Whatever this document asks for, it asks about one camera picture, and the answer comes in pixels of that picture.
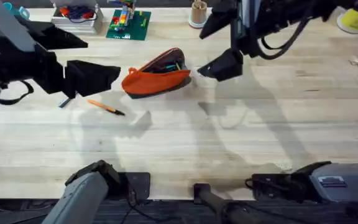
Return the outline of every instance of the orange pencil case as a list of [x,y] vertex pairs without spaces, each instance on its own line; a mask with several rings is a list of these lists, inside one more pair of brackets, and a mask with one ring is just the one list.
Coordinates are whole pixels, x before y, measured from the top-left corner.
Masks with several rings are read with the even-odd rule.
[[[155,73],[166,64],[175,62],[178,70]],[[185,55],[179,48],[170,49],[140,69],[130,68],[129,74],[122,81],[124,91],[132,98],[139,99],[177,90],[189,84],[190,70],[185,65]]]

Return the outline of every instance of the lego baseplate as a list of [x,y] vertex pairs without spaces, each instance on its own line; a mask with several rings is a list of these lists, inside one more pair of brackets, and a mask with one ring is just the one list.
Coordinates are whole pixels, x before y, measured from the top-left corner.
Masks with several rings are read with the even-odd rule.
[[[116,9],[114,11],[113,17],[119,17],[121,15],[121,10]],[[134,18],[129,21],[128,26],[125,27],[125,30],[115,31],[113,27],[110,27],[107,31],[107,38],[115,39],[127,39],[127,40],[145,40],[147,28],[149,27],[149,21],[152,13],[142,11],[135,11]],[[144,19],[147,19],[145,26],[142,27]]]

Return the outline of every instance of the wooden table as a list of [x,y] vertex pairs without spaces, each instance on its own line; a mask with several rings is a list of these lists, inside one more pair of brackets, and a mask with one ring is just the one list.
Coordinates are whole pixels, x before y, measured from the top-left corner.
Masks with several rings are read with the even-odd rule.
[[[227,197],[251,199],[244,179],[254,173],[291,172],[316,161],[358,162],[358,35],[332,23],[310,22],[284,57],[246,57],[244,75],[217,83],[196,69],[229,47],[229,29],[198,38],[190,9],[152,11],[146,41],[81,37],[88,49],[58,50],[61,63],[84,60],[122,67],[112,90],[78,97],[35,93],[14,106],[0,105],[0,198],[59,198],[64,181],[100,159],[118,171],[152,175],[150,198],[190,199],[192,185],[209,182]],[[31,9],[48,21],[51,9]],[[104,9],[105,22],[112,9]],[[268,37],[284,43],[294,27]],[[193,81],[184,89],[143,100],[121,88],[129,67],[181,48]],[[1,93],[25,92],[12,83]],[[86,99],[124,111],[114,116]]]

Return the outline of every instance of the yellow object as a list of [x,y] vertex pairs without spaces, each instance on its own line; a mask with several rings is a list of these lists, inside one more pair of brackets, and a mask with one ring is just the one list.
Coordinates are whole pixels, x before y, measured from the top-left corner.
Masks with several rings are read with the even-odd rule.
[[348,10],[338,17],[337,24],[346,32],[358,34],[358,12],[353,9]]

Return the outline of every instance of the pen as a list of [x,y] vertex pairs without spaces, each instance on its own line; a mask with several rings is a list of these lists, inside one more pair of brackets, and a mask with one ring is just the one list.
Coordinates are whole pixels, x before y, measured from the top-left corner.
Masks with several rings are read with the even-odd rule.
[[103,108],[103,109],[105,109],[106,111],[108,111],[108,112],[110,112],[110,113],[114,113],[114,114],[116,114],[116,115],[125,116],[125,114],[124,114],[123,112],[121,112],[121,111],[119,111],[119,110],[116,110],[116,109],[114,109],[114,108],[108,107],[108,106],[106,106],[106,105],[104,105],[104,104],[98,103],[98,102],[96,102],[96,101],[94,101],[94,100],[88,100],[88,103],[91,103],[91,104],[96,105],[96,106],[98,106],[98,107],[100,107],[100,108]]

